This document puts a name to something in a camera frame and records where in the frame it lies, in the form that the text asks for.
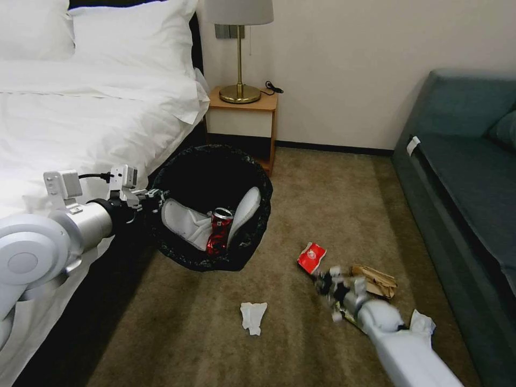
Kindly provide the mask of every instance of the white duvet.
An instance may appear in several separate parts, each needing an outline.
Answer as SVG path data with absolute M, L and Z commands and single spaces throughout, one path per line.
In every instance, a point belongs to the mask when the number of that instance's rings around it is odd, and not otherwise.
M 42 174 L 48 170 L 95 173 L 127 163 L 138 168 L 138 186 L 145 187 L 146 176 L 202 119 L 208 101 L 200 83 L 182 75 L 0 61 L 0 218 L 46 214 Z M 101 180 L 82 180 L 82 187 L 83 202 L 107 194 Z M 13 332 L 0 351 L 1 386 L 16 379 L 96 258 L 89 257 L 53 297 L 17 304 Z

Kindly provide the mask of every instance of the white pillow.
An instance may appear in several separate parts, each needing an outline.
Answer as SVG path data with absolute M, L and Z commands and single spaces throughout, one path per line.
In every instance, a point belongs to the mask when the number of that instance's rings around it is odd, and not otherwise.
M 174 71 L 195 77 L 188 25 L 197 0 L 168 0 L 129 8 L 73 9 L 72 60 Z
M 68 0 L 0 0 L 0 60 L 63 60 L 74 53 Z

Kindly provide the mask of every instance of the black trash bag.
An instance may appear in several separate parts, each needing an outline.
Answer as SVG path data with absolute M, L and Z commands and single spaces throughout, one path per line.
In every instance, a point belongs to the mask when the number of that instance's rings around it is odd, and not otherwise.
M 191 147 L 170 160 L 154 180 L 153 188 L 170 191 L 169 197 L 200 213 L 216 207 L 231 211 L 252 187 L 260 190 L 260 207 L 234 235 L 225 254 L 211 257 L 170 231 L 161 211 L 146 214 L 145 222 L 163 255 L 195 271 L 241 270 L 267 228 L 273 186 L 259 163 L 226 145 Z

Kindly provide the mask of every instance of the sofa cushion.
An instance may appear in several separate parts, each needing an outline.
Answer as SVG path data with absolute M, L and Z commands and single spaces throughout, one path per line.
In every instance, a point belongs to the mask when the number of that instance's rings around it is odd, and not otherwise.
M 516 111 L 510 112 L 488 131 L 490 139 L 516 151 Z
M 484 138 L 418 137 L 422 155 L 516 295 L 516 155 Z

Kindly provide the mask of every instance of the cable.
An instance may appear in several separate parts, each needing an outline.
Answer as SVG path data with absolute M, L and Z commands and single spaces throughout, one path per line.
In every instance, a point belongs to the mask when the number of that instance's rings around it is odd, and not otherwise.
M 262 93 L 264 93 L 265 95 L 274 95 L 274 93 L 278 93 L 278 94 L 283 94 L 283 90 L 280 89 L 280 88 L 277 88 L 273 85 L 273 83 L 271 81 L 267 81 L 265 83 L 265 87 L 268 89 L 268 90 L 272 90 L 272 93 L 267 93 L 263 90 L 260 90 Z
M 79 179 L 86 178 L 86 177 L 100 177 L 102 180 L 105 180 L 106 183 L 109 183 L 109 180 L 112 177 L 114 177 L 114 176 L 111 175 L 110 172 L 106 172 L 106 173 L 103 173 L 103 174 L 84 174 L 84 175 L 79 175 Z

